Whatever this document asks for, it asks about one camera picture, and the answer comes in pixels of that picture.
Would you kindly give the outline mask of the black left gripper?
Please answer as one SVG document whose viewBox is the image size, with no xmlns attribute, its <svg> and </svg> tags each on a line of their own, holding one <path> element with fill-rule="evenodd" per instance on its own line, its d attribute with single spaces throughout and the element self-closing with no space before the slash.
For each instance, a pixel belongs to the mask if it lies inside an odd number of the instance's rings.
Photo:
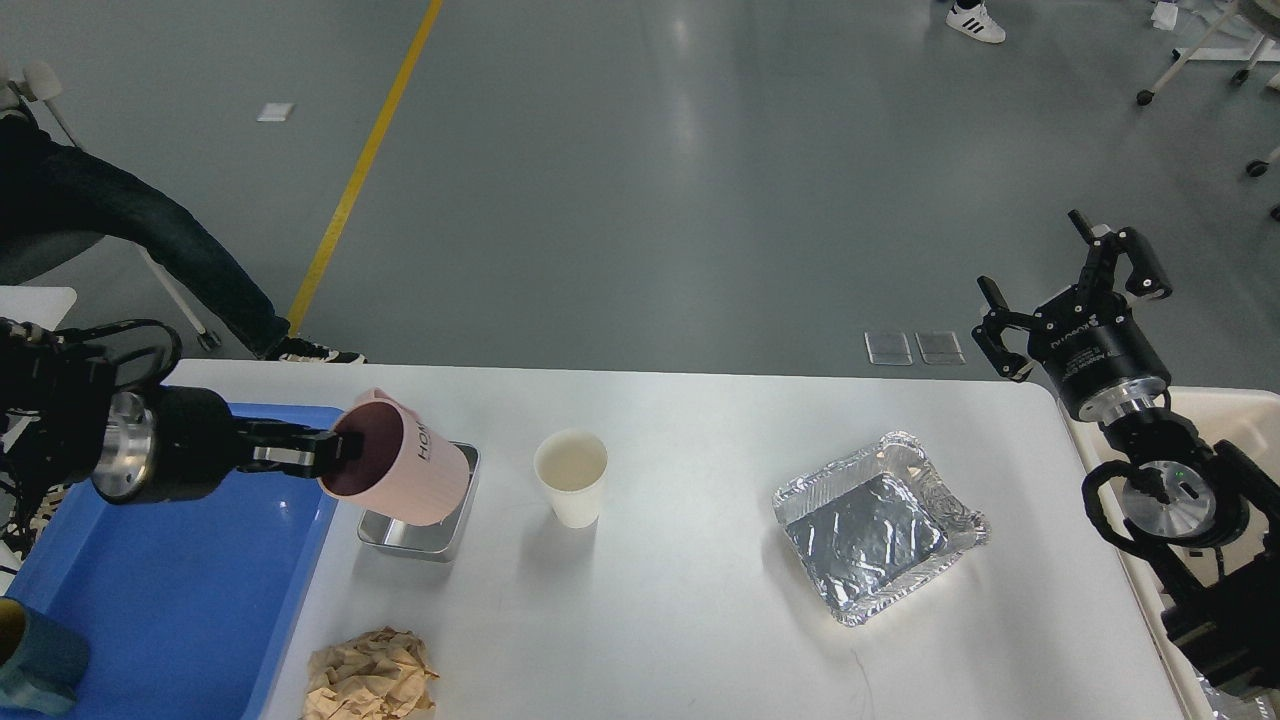
<svg viewBox="0 0 1280 720">
<path fill-rule="evenodd" d="M 113 396 L 90 482 L 115 505 L 187 501 L 212 493 L 243 462 L 246 473 L 319 479 L 360 460 L 364 450 L 358 432 L 280 420 L 238 420 L 237 430 L 220 395 L 160 386 Z"/>
</svg>

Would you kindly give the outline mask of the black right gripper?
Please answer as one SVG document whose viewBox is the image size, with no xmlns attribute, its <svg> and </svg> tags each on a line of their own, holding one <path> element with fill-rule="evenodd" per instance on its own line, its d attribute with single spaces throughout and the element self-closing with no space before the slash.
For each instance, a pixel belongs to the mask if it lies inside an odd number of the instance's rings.
<svg viewBox="0 0 1280 720">
<path fill-rule="evenodd" d="M 1006 305 L 992 278 L 979 275 L 987 310 L 972 337 L 1002 378 L 1024 382 L 1033 363 L 1039 363 L 1071 419 L 1101 421 L 1096 396 L 1137 382 L 1155 397 L 1172 379 L 1133 319 L 1126 297 L 1114 291 L 1117 260 L 1128 256 L 1132 270 L 1124 290 L 1134 297 L 1165 299 L 1172 286 L 1138 229 L 1123 227 L 1097 234 L 1080 210 L 1070 210 L 1068 219 L 1089 246 L 1076 283 L 1025 314 Z M 1025 331 L 1028 351 L 1036 342 L 1036 355 L 1012 352 L 1004 342 L 1006 329 Z"/>
</svg>

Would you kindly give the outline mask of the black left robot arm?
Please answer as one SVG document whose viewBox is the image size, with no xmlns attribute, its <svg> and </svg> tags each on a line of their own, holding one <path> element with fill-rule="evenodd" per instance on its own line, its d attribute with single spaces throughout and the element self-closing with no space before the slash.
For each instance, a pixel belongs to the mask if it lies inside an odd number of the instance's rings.
<svg viewBox="0 0 1280 720">
<path fill-rule="evenodd" d="M 150 327 L 116 322 L 47 331 L 3 320 L 3 413 L 27 416 L 4 451 L 14 519 L 32 521 L 55 486 L 88 480 L 109 503 L 191 501 L 234 471 L 320 479 L 361 459 L 358 430 L 236 416 L 218 393 L 166 383 L 182 342 L 113 356 L 102 340 Z"/>
</svg>

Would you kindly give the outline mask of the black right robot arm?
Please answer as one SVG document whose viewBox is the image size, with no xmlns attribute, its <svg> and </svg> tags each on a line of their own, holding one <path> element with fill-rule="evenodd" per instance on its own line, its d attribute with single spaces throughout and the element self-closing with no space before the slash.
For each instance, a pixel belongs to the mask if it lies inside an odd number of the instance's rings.
<svg viewBox="0 0 1280 720">
<path fill-rule="evenodd" d="M 1006 379 L 1043 368 L 1068 415 L 1117 452 L 1087 473 L 1085 515 L 1153 571 L 1172 602 L 1160 615 L 1172 646 L 1217 691 L 1240 700 L 1276 691 L 1277 484 L 1172 410 L 1171 374 L 1130 305 L 1172 291 L 1147 238 L 1068 215 L 1088 247 L 1078 279 L 1018 313 L 979 277 L 987 309 L 973 340 Z"/>
</svg>

